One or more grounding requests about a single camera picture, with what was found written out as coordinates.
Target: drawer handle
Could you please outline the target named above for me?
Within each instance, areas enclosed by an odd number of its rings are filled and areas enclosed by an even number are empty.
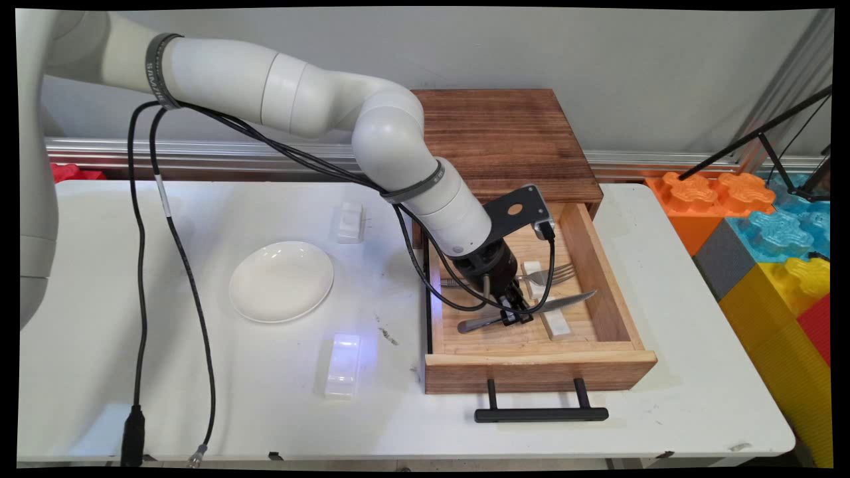
[[[499,408],[496,406],[496,381],[487,380],[490,408],[475,411],[475,423],[496,422],[600,422],[608,418],[608,408],[591,407],[583,378],[573,378],[578,408]]]

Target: red toy block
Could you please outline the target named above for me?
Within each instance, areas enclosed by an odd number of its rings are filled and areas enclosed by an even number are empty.
[[[826,365],[832,367],[830,361],[830,295],[826,294],[815,305],[797,317],[802,331],[812,341],[820,356],[824,357]]]

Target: knife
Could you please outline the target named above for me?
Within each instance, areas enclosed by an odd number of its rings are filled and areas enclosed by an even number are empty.
[[[550,310],[560,309],[562,307],[566,307],[568,305],[578,304],[580,302],[584,302],[589,298],[593,297],[593,294],[596,293],[596,289],[593,289],[590,292],[579,293],[576,295],[571,295],[569,297],[563,297],[561,299],[555,300],[547,300],[545,304],[537,311],[535,314],[542,314],[544,312],[548,312]],[[462,321],[457,324],[457,331],[460,333],[470,333],[473,330],[480,329],[482,327],[489,326],[490,324],[501,322],[502,315],[495,316],[487,316],[480,317],[478,319],[469,319],[466,321]]]

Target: fork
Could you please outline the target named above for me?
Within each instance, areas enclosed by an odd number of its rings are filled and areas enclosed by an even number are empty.
[[[559,265],[554,269],[552,274],[552,285],[568,281],[575,277],[575,267],[572,264]],[[546,280],[549,278],[549,270],[538,270],[525,276],[517,276],[518,281],[530,280],[538,286],[546,286]],[[443,279],[439,282],[442,287],[460,287],[454,279]]]

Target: white ceramic plate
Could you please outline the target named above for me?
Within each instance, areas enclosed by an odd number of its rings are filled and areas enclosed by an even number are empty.
[[[230,303],[246,319],[286,322],[315,309],[332,284],[333,264],[325,251],[307,242],[277,242],[236,267]]]

